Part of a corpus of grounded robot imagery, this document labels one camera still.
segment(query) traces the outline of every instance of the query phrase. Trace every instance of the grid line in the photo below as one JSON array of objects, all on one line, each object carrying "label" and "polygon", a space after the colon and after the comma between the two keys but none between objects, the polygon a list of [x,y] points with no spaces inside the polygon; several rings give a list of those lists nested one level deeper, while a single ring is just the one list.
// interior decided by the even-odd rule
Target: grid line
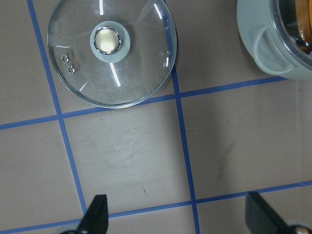
[{"label": "grid line", "polygon": [[[35,34],[36,34],[36,38],[37,38],[42,62],[43,62],[44,69],[45,69],[45,72],[47,75],[47,80],[49,83],[49,87],[50,87],[50,91],[51,91],[51,95],[52,95],[52,99],[53,99],[53,102],[55,105],[57,115],[56,116],[49,116],[49,117],[35,118],[35,119],[30,119],[30,120],[24,120],[24,121],[8,123],[8,124],[2,124],[2,125],[0,125],[0,130],[20,127],[20,126],[26,126],[26,125],[36,124],[36,123],[43,123],[43,122],[48,122],[48,121],[53,121],[53,120],[58,120],[59,125],[60,125],[60,129],[61,129],[61,132],[63,135],[63,140],[64,140],[64,144],[66,147],[66,151],[68,154],[69,162],[71,165],[72,173],[74,176],[74,180],[75,180],[78,196],[80,199],[81,207],[82,207],[83,212],[85,213],[86,205],[85,205],[85,201],[83,198],[83,193],[82,193],[82,189],[81,189],[81,185],[80,185],[80,181],[79,181],[79,177],[78,177],[77,168],[75,165],[73,153],[71,150],[71,145],[70,145],[70,142],[68,139],[68,135],[67,135],[67,131],[66,131],[65,123],[64,123],[64,118],[70,118],[70,117],[87,115],[87,114],[92,114],[92,113],[97,113],[97,112],[103,112],[103,111],[108,111],[110,109],[96,107],[96,108],[79,110],[79,111],[74,111],[74,112],[69,112],[69,113],[64,113],[64,114],[61,112],[57,92],[56,92],[56,89],[55,89],[55,86],[53,83],[52,74],[51,74],[49,63],[48,63],[48,58],[47,58],[47,55],[46,55],[46,52],[44,49],[44,44],[42,41],[42,37],[41,37],[40,29],[39,29],[37,16],[35,13],[33,1],[27,0],[27,4],[28,4],[29,13],[31,15],[31,19],[32,19],[34,30],[35,30]],[[121,216],[126,216],[126,215],[141,214],[141,213],[147,213],[147,212],[152,212],[152,211],[159,211],[159,210],[171,209],[171,208],[175,208],[175,207],[192,205],[196,234],[200,234],[199,220],[198,220],[198,213],[197,213],[197,204],[205,203],[205,202],[212,202],[212,201],[216,201],[216,200],[229,199],[229,198],[233,198],[233,197],[241,197],[241,196],[245,196],[247,192],[230,194],[230,195],[222,195],[222,196],[216,196],[216,197],[196,200],[194,183],[193,183],[193,176],[192,176],[192,169],[191,169],[190,157],[189,157],[189,152],[188,152],[188,145],[187,145],[187,138],[186,138],[186,131],[185,131],[185,124],[184,124],[181,99],[186,98],[186,97],[192,97],[192,96],[198,96],[198,95],[204,95],[204,94],[209,94],[209,93],[226,91],[226,90],[230,90],[230,89],[237,89],[237,88],[242,88],[242,87],[247,87],[247,86],[252,86],[252,85],[260,85],[260,84],[269,83],[269,82],[277,82],[277,81],[282,81],[282,80],[286,80],[286,79],[281,78],[281,77],[263,78],[263,79],[243,81],[243,82],[238,82],[238,83],[234,83],[234,84],[221,85],[221,86],[217,86],[217,87],[211,87],[211,88],[181,93],[179,90],[179,85],[178,85],[176,66],[173,67],[172,77],[173,77],[174,90],[175,90],[174,95],[152,97],[152,98],[149,98],[149,99],[145,100],[144,102],[140,103],[139,105],[144,105],[144,104],[154,103],[154,102],[160,102],[160,101],[166,101],[166,100],[171,100],[171,99],[176,100],[176,107],[177,107],[177,111],[178,111],[181,140],[182,140],[183,152],[184,152],[184,157],[185,157],[188,182],[189,182],[189,187],[190,187],[191,201],[185,201],[185,202],[180,202],[180,203],[175,203],[175,204],[168,204],[168,205],[163,205],[163,206],[157,206],[157,207],[144,208],[144,209],[139,209],[139,210],[134,210],[134,211],[127,211],[127,212],[110,214],[110,218],[121,217]],[[306,181],[306,182],[301,182],[301,183],[296,183],[296,184],[290,184],[290,185],[276,186],[276,187],[272,187],[272,188],[261,189],[261,190],[257,190],[257,191],[260,193],[267,193],[267,192],[273,192],[273,191],[290,189],[290,188],[306,187],[306,186],[311,186],[311,185],[312,185],[312,181]],[[37,226],[32,226],[32,227],[11,229],[11,230],[0,231],[0,234],[10,234],[10,233],[18,233],[18,232],[38,230],[38,229],[44,229],[44,228],[58,227],[58,226],[64,226],[64,225],[69,225],[69,224],[73,224],[73,223],[78,223],[79,221],[80,221],[79,219],[76,219],[76,220],[69,220],[69,221],[58,222],[58,223],[43,224],[43,225],[37,225]]]},{"label": "grid line", "polygon": [[177,114],[178,114],[179,125],[180,125],[180,132],[181,132],[182,147],[183,147],[184,160],[185,160],[185,166],[186,166],[186,173],[187,173],[187,178],[188,178],[189,188],[190,188],[195,233],[200,234],[196,196],[195,196],[192,168],[191,168],[191,162],[190,162],[190,156],[189,156],[189,149],[188,149],[188,145],[187,145],[184,116],[183,116],[183,108],[182,108],[182,102],[181,102],[181,97],[180,97],[179,82],[178,82],[178,77],[177,77],[177,73],[176,73],[176,65],[174,65],[171,74],[172,74],[172,79],[173,79],[173,83],[174,83],[175,102],[176,102]]},{"label": "grid line", "polygon": [[[223,92],[223,91],[227,91],[231,89],[244,88],[248,86],[260,85],[260,84],[266,84],[266,83],[272,83],[272,82],[278,82],[278,81],[284,81],[284,80],[287,80],[287,79],[282,78],[282,77],[269,77],[269,78],[262,78],[262,79],[256,79],[256,80],[249,80],[249,81],[243,81],[243,82],[238,82],[238,83],[205,88],[201,90],[182,92],[180,93],[180,97],[187,98],[187,97]],[[164,96],[159,96],[159,97],[151,97],[139,103],[138,105],[145,105],[145,104],[173,100],[173,99],[175,99],[174,94],[164,95]],[[90,109],[62,113],[61,115],[62,115],[62,118],[71,118],[71,117],[89,115],[89,114],[94,114],[98,112],[110,111],[110,110],[113,110],[113,109],[107,109],[103,107],[94,107]],[[26,125],[32,125],[32,124],[37,124],[37,123],[42,123],[42,122],[48,122],[48,121],[53,121],[57,119],[58,119],[57,116],[49,116],[49,117],[41,117],[41,118],[23,120],[23,121],[18,121],[18,122],[13,122],[13,123],[0,124],[0,130],[16,128],[16,127],[21,127],[21,126],[26,126]]]},{"label": "grid line", "polygon": [[45,52],[45,48],[44,48],[44,44],[43,44],[43,40],[42,40],[42,36],[41,36],[41,32],[40,32],[40,28],[39,28],[37,15],[36,15],[36,12],[35,12],[33,1],[32,0],[27,0],[27,5],[28,5],[28,9],[29,9],[31,20],[32,20],[32,23],[33,23],[33,27],[34,27],[34,30],[35,30],[35,35],[36,35],[37,43],[38,43],[38,46],[39,46],[39,50],[40,50],[43,66],[44,66],[44,69],[45,69],[45,73],[46,73],[46,76],[47,76],[47,80],[48,80],[48,83],[49,83],[49,87],[50,87],[53,103],[54,103],[55,110],[56,110],[56,113],[57,113],[60,130],[61,130],[61,133],[62,133],[62,136],[63,136],[63,139],[64,139],[64,144],[65,144],[65,148],[66,148],[66,151],[67,151],[70,167],[71,167],[71,170],[72,170],[72,173],[73,173],[73,177],[74,177],[74,181],[75,181],[78,197],[79,197],[79,200],[80,200],[80,205],[81,205],[83,213],[85,213],[87,211],[87,208],[86,208],[86,204],[85,204],[85,201],[84,201],[82,188],[81,188],[81,185],[80,185],[80,180],[79,180],[79,176],[78,176],[78,173],[77,173],[77,169],[76,169],[76,165],[75,165],[75,160],[74,160],[74,157],[73,157],[72,149],[71,149],[71,146],[70,146],[70,143],[69,143],[69,139],[68,139],[68,135],[67,135],[64,119],[62,118],[62,112],[61,112],[60,105],[59,105],[59,99],[58,99],[58,95],[57,95],[57,92],[56,92],[56,89],[55,89],[55,86],[54,86],[54,83],[53,83],[52,73],[51,73],[49,62],[48,62],[47,54]]},{"label": "grid line", "polygon": [[[295,188],[303,188],[303,187],[309,187],[309,186],[312,186],[312,180],[302,181],[302,182],[293,183],[293,184],[286,184],[286,185],[281,185],[281,186],[275,186],[275,187],[269,187],[269,188],[264,188],[264,189],[252,190],[252,192],[258,192],[260,194],[263,194],[263,193],[277,192],[277,191],[283,191],[283,190],[295,189]],[[220,201],[220,200],[225,200],[225,199],[243,197],[246,194],[247,194],[247,191],[235,193],[235,194],[228,194],[228,195],[221,195],[221,196],[215,196],[215,197],[210,197],[210,198],[198,199],[195,202],[196,204],[209,203],[209,202]],[[144,209],[139,209],[139,210],[109,214],[109,218],[117,218],[117,217],[135,215],[135,214],[143,214],[143,213],[148,213],[148,212],[172,209],[172,208],[189,206],[189,205],[192,205],[192,202],[185,201],[185,202],[179,202],[179,203],[174,203],[174,204],[149,207],[149,208],[144,208]],[[36,225],[36,226],[30,226],[30,227],[15,228],[15,229],[0,231],[0,234],[12,234],[12,233],[25,232],[25,231],[40,230],[40,229],[76,224],[79,222],[80,222],[80,219],[75,219],[75,220],[69,220],[69,221],[63,221],[63,222],[57,222],[57,223],[48,223],[48,224],[42,224],[42,225]]]}]

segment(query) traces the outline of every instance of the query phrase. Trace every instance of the round glass lid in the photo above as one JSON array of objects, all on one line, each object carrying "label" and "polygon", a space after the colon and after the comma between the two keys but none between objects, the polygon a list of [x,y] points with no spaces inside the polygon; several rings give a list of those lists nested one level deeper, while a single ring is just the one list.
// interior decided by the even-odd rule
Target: round glass lid
[{"label": "round glass lid", "polygon": [[65,86],[102,107],[138,104],[171,73],[176,28],[163,0],[59,0],[48,45]]}]

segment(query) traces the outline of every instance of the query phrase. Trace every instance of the gray surface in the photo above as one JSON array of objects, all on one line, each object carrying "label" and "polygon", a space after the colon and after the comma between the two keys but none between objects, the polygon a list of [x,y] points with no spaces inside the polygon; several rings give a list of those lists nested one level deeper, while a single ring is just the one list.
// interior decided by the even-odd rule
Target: gray surface
[{"label": "gray surface", "polygon": [[[178,29],[182,92],[269,77],[243,48],[235,1],[167,2]],[[55,3],[34,0],[45,46]],[[2,0],[0,12],[0,124],[55,115],[27,2]],[[62,113],[94,107],[52,76]],[[287,80],[182,98],[196,198],[311,180],[311,87]],[[156,96],[173,93],[170,80]],[[190,201],[174,99],[67,118],[65,127],[87,206],[98,193],[108,194],[111,214]],[[1,130],[0,155],[0,234],[24,227],[53,233],[58,222],[82,217],[57,120]],[[284,218],[311,225],[311,192],[263,196]],[[195,233],[187,204],[112,218],[109,233]],[[243,197],[198,204],[201,233],[247,234],[243,209]]]}]

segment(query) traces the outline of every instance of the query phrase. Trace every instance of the black plastic part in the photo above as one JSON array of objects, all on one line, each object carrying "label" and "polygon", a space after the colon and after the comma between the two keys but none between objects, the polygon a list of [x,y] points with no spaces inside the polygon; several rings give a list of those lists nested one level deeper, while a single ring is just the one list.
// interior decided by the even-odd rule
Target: black plastic part
[{"label": "black plastic part", "polygon": [[247,194],[245,219],[252,234],[281,234],[288,228],[284,220],[258,193]]},{"label": "black plastic part", "polygon": [[87,213],[80,222],[79,234],[105,234],[108,229],[108,207],[106,195],[96,195]]}]

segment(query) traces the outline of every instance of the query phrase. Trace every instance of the lid rim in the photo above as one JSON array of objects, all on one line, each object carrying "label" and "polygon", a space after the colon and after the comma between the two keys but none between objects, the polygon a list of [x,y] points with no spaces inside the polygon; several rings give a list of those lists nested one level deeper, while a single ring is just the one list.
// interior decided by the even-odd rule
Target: lid rim
[{"label": "lid rim", "polygon": [[52,36],[52,34],[53,34],[53,28],[55,25],[54,19],[58,15],[60,8],[63,6],[65,1],[66,0],[59,0],[56,4],[54,10],[53,10],[52,15],[51,15],[49,28],[48,28],[48,50],[49,50],[50,59],[51,59],[52,65],[56,71],[56,74],[58,75],[59,79],[63,82],[65,87],[70,92],[72,92],[73,94],[75,94],[76,96],[81,98],[82,100],[84,100],[90,104],[93,104],[95,106],[103,107],[103,108],[109,108],[109,109],[120,109],[120,108],[134,106],[134,105],[137,105],[137,104],[142,103],[143,101],[147,100],[149,97],[154,95],[163,86],[163,84],[168,80],[168,78],[171,74],[171,71],[175,65],[175,60],[176,60],[176,55],[177,55],[177,34],[176,34],[176,27],[175,27],[172,15],[171,15],[167,5],[164,2],[162,2],[161,5],[166,12],[166,17],[168,18],[168,20],[167,20],[168,22],[166,22],[166,23],[168,23],[170,26],[169,34],[170,34],[171,38],[170,38],[170,43],[168,44],[168,47],[171,47],[172,51],[170,53],[170,64],[168,67],[166,67],[167,72],[163,76],[163,79],[161,80],[161,82],[153,90],[151,90],[148,94],[146,94],[146,95],[144,95],[138,99],[135,99],[133,101],[129,101],[126,103],[119,103],[119,104],[108,104],[108,103],[99,102],[99,101],[96,101],[94,99],[91,99],[91,98],[87,97],[86,95],[82,94],[76,88],[74,88],[68,82],[68,80],[65,78],[64,74],[61,72],[60,67],[58,66],[58,63],[56,60],[57,58],[55,57],[55,54],[54,54],[54,49],[53,49],[53,36]]}]

